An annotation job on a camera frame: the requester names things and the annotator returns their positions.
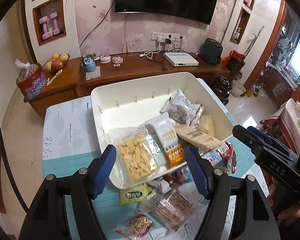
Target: pink wallpaper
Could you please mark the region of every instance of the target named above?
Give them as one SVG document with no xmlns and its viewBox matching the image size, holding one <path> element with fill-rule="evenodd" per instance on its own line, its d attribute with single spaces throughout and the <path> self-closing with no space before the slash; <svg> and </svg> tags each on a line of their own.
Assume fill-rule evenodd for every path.
<svg viewBox="0 0 300 240">
<path fill-rule="evenodd" d="M 79 44 L 102 20 L 112 2 L 113 0 L 75 0 Z M 206 38 L 222 40 L 234 3 L 235 0 L 218 0 L 210 25 L 160 14 L 114 14 L 113 5 L 107 18 L 81 46 L 81 54 L 100 54 L 105 46 L 109 47 L 110 54 L 126 52 L 125 37 L 128 52 L 158 50 L 159 43 L 151 41 L 152 32 L 178 33 L 184 37 L 182 49 L 197 52 Z"/>
</svg>

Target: pink piggy figurine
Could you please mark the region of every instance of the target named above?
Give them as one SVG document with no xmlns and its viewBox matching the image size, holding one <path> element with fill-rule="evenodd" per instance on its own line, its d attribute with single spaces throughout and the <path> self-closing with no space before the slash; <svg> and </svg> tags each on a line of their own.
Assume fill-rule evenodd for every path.
<svg viewBox="0 0 300 240">
<path fill-rule="evenodd" d="M 120 67 L 120 64 L 123 63 L 123 58 L 122 57 L 113 57 L 112 62 L 114 63 L 114 67 Z"/>
</svg>

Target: human hand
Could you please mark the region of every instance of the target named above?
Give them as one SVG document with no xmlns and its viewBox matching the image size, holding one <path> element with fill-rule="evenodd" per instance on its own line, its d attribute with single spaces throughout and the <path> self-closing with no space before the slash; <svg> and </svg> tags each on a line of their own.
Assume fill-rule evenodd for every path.
<svg viewBox="0 0 300 240">
<path fill-rule="evenodd" d="M 273 205 L 274 201 L 273 201 L 273 197 L 274 197 L 274 193 L 276 190 L 276 184 L 277 181 L 275 178 L 272 178 L 272 181 L 274 182 L 270 187 L 269 187 L 269 196 L 267 197 L 268 203 L 270 206 Z M 283 221 L 283 220 L 287 220 L 284 222 L 284 226 L 290 226 L 291 224 L 293 224 L 294 222 L 296 222 L 300 217 L 300 203 L 297 203 L 295 205 L 293 205 L 292 207 L 282 211 L 279 215 L 278 218 L 279 220 Z"/>
</svg>

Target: pink dumbbell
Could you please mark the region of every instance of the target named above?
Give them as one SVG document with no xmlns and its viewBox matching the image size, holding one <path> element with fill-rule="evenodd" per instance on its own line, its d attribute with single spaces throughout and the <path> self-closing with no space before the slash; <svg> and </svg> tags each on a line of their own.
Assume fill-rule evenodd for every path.
<svg viewBox="0 0 300 240">
<path fill-rule="evenodd" d="M 43 32 L 44 32 L 44 34 L 42 35 L 42 38 L 44 40 L 51 37 L 50 32 L 48 30 L 48 23 L 47 23 L 48 20 L 49 20 L 48 16 L 42 17 L 39 20 L 39 23 L 42 24 L 42 28 L 43 28 Z"/>
<path fill-rule="evenodd" d="M 58 17 L 57 12 L 50 14 L 50 18 L 53 19 L 53 25 L 54 25 L 53 35 L 57 35 L 60 33 L 60 29 L 58 28 L 57 17 Z"/>
</svg>

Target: green air fryer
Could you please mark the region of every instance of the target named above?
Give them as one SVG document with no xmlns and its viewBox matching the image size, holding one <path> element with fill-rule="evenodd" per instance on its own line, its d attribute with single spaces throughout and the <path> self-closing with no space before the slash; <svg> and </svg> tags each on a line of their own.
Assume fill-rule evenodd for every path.
<svg viewBox="0 0 300 240">
<path fill-rule="evenodd" d="M 199 57 L 209 64 L 219 64 L 223 47 L 220 42 L 206 38 L 199 51 Z"/>
</svg>

